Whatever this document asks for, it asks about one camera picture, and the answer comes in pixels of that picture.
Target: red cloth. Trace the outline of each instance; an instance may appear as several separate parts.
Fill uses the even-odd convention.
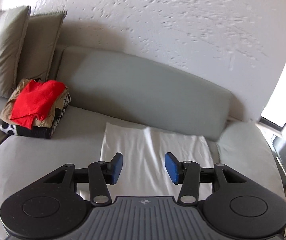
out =
[[[64,89],[65,85],[58,81],[38,83],[31,80],[14,102],[10,120],[31,130],[35,118],[40,121],[47,118],[53,103]]]

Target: wall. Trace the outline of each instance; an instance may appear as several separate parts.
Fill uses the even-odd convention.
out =
[[[286,0],[3,0],[65,9],[60,43],[145,57],[233,92],[231,115],[258,119],[286,61]]]

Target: tan cloth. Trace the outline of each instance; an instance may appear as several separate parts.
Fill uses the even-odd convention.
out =
[[[7,104],[3,108],[1,114],[0,114],[0,119],[8,124],[14,124],[17,125],[17,123],[13,122],[10,120],[10,116],[12,113],[13,105],[14,102],[16,101],[17,97],[21,93],[21,91],[24,89],[24,87],[30,82],[31,79],[25,79],[23,78],[18,86],[16,87],[16,90],[12,93],[11,97],[9,98]],[[47,127],[50,128],[52,127],[52,123],[54,120],[54,116],[56,113],[56,108],[59,108],[60,110],[63,109],[64,102],[63,98],[66,97],[66,94],[68,93],[68,88],[66,87],[65,90],[62,92],[62,94],[56,99],[54,104],[52,105],[49,114],[47,118],[43,121],[40,121],[39,119],[35,118],[33,121],[33,126],[37,127]]]

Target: black and white garment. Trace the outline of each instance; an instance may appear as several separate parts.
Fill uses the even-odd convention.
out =
[[[58,126],[70,102],[71,102],[71,96],[69,93],[67,93],[65,98],[63,98],[64,106],[62,110],[59,108],[56,108],[51,128],[34,126],[32,127],[32,130],[29,130],[20,125],[8,124],[4,121],[1,121],[2,123],[0,125],[0,130],[9,135],[21,135],[21,136],[27,136],[27,137],[51,139],[56,127]]]

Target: gray sofa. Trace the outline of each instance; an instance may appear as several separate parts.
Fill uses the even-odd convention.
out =
[[[227,124],[232,96],[228,90],[150,60],[74,46],[57,46],[49,78],[69,87],[71,106],[51,140],[7,137],[0,131],[0,205],[65,163],[84,168],[98,161],[106,122],[204,135],[215,162],[285,198],[259,129],[254,123]],[[0,98],[0,111],[5,103]],[[0,222],[0,239],[5,237]]]

